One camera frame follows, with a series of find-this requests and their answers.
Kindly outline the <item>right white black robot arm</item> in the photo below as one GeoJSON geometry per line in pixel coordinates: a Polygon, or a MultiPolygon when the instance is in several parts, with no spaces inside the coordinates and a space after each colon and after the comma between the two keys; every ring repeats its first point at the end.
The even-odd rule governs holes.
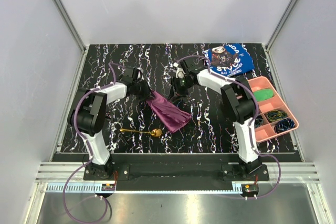
{"type": "Polygon", "coordinates": [[[262,162],[256,148],[255,119],[259,105],[247,80],[225,77],[210,69],[210,64],[195,63],[192,56],[173,63],[175,75],[171,78],[168,100],[177,101],[187,97],[193,86],[209,88],[222,96],[223,107],[233,122],[238,139],[239,176],[250,180],[261,168],[262,162]]]}

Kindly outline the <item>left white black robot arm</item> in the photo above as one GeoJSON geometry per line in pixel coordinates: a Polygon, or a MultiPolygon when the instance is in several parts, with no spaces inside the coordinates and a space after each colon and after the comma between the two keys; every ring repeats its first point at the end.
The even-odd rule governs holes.
{"type": "Polygon", "coordinates": [[[113,81],[93,89],[79,88],[68,114],[68,124],[80,136],[88,150],[88,166],[103,180],[113,175],[111,154],[106,148],[102,128],[106,120],[107,105],[134,95],[140,101],[153,99],[154,94],[140,68],[126,67],[120,77],[112,71],[113,81]]]}

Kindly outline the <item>magenta cloth napkin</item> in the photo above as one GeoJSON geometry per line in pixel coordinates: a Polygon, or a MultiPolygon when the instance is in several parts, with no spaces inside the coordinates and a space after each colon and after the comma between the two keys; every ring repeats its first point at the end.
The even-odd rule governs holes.
{"type": "Polygon", "coordinates": [[[152,95],[146,102],[169,132],[177,132],[191,120],[189,113],[180,110],[158,92],[152,91],[152,95]]]}

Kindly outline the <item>gold spoon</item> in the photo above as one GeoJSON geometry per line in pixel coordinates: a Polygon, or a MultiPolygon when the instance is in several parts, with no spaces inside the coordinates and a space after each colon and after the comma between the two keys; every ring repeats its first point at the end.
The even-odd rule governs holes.
{"type": "Polygon", "coordinates": [[[160,137],[162,135],[162,130],[161,129],[153,129],[151,131],[138,131],[138,130],[131,130],[131,129],[120,129],[120,132],[135,132],[135,133],[150,134],[153,137],[160,137]]]}

